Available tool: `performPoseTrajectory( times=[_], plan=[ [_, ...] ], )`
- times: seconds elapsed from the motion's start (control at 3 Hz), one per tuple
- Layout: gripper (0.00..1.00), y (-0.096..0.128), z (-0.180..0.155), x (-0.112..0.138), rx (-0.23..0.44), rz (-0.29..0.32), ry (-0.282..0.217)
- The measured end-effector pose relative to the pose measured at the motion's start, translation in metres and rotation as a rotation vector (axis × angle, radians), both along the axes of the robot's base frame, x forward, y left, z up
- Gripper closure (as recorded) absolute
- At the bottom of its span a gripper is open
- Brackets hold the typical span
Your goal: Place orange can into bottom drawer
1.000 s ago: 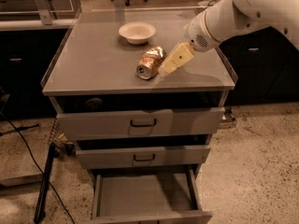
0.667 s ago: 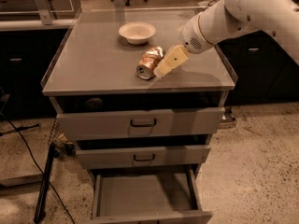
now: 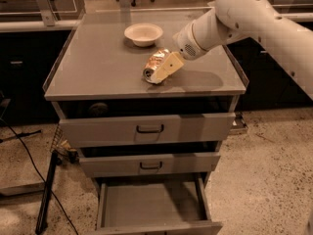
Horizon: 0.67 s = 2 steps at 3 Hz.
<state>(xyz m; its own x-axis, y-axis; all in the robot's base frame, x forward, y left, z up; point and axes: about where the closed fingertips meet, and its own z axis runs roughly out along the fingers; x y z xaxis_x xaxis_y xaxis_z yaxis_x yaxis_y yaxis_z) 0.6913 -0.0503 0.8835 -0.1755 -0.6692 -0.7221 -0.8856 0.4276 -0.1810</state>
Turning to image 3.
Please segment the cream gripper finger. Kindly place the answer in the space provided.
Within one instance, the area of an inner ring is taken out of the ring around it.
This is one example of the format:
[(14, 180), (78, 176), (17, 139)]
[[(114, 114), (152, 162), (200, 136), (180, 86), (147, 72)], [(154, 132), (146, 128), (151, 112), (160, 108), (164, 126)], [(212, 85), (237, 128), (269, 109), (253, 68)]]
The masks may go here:
[(185, 61), (180, 53), (171, 52), (161, 62), (150, 76), (150, 82), (159, 84), (167, 79), (170, 75), (180, 70), (185, 64)]

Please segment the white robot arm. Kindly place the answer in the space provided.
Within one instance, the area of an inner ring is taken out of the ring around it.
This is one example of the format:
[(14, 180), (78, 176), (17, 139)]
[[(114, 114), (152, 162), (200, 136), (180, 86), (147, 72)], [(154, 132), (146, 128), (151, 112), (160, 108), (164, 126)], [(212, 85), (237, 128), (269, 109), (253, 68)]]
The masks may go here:
[(159, 84), (218, 45), (250, 37), (313, 98), (313, 31), (279, 14), (268, 0), (215, 0), (212, 9), (173, 36), (176, 50), (156, 55), (144, 78)]

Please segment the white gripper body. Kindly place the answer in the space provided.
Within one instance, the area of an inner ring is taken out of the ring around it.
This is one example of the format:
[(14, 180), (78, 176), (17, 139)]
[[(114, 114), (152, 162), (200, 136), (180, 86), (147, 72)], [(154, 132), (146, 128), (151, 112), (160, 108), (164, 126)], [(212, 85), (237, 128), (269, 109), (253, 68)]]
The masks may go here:
[(176, 49), (186, 60), (195, 60), (205, 55), (207, 29), (197, 23), (188, 23), (179, 32), (173, 35)]

